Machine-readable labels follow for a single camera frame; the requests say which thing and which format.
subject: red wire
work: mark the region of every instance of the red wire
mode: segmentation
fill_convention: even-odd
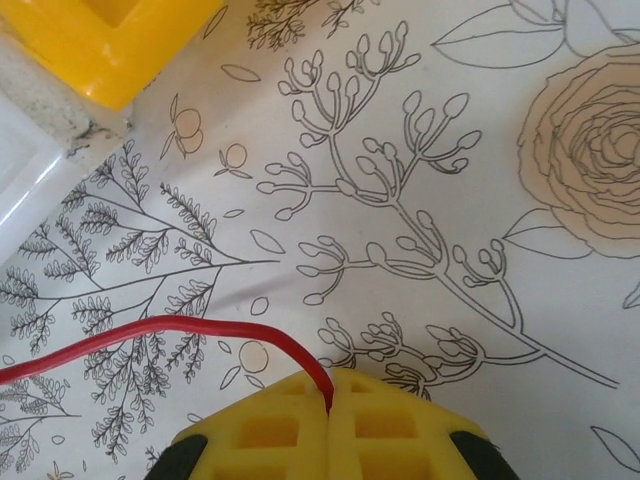
[[[42,358],[13,365],[0,370],[0,385],[15,382],[21,378],[37,375],[52,368],[69,363],[77,358],[94,353],[102,348],[123,342],[140,335],[167,330],[199,333],[219,337],[251,338],[268,342],[280,348],[293,358],[313,379],[324,396],[327,414],[333,401],[333,383],[322,365],[302,345],[278,329],[267,325],[246,322],[225,322],[202,320],[181,315],[161,315],[129,323],[108,332],[69,345]]]

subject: yellow block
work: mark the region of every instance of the yellow block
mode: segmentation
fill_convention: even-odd
[[[336,369],[334,383],[329,417],[315,385],[300,372],[178,434],[163,454],[164,465],[163,457],[156,465],[158,476],[152,470],[147,478],[163,478],[172,464],[168,452],[198,436],[206,446],[196,452],[195,468],[176,478],[475,480],[451,434],[470,434],[493,448],[473,422],[379,380]],[[173,456],[187,458],[184,452]],[[481,456],[480,463],[496,461],[489,456]],[[504,462],[497,451],[495,456]],[[191,468],[189,462],[185,468]],[[482,478],[517,478],[489,475]]]
[[[0,0],[0,20],[25,51],[63,82],[95,103],[120,110],[222,4]]]

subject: floral wallpaper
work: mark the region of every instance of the floral wallpaper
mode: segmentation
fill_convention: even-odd
[[[522,478],[639,478],[638,18],[229,2],[0,268],[2,364],[250,320],[473,419]],[[253,340],[124,341],[0,387],[0,478],[142,479],[295,370]]]

